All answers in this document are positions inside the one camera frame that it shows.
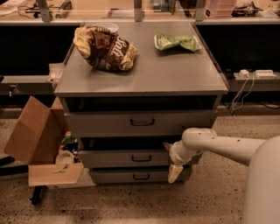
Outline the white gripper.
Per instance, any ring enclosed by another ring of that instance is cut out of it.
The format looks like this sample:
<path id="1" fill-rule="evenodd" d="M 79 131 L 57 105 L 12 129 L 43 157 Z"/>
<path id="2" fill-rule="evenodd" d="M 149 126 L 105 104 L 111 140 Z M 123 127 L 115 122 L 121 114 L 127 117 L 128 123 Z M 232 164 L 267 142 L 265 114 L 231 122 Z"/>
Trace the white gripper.
<path id="1" fill-rule="evenodd" d="M 169 151 L 169 157 L 174 164 L 170 165 L 168 173 L 168 182 L 174 183 L 179 174 L 183 171 L 183 166 L 186 165 L 192 158 L 191 151 L 188 150 L 182 141 L 172 143 L 163 142 L 163 146 Z"/>

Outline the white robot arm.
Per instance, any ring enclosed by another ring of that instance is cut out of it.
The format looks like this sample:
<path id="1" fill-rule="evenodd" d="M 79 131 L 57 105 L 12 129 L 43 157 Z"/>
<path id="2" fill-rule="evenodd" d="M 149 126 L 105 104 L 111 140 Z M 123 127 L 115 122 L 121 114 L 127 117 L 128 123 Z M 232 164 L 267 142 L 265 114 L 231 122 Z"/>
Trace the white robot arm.
<path id="1" fill-rule="evenodd" d="M 181 140 L 165 146 L 175 182 L 183 166 L 205 151 L 248 167 L 242 224 L 280 224 L 280 136 L 268 140 L 219 136 L 213 129 L 186 129 Z"/>

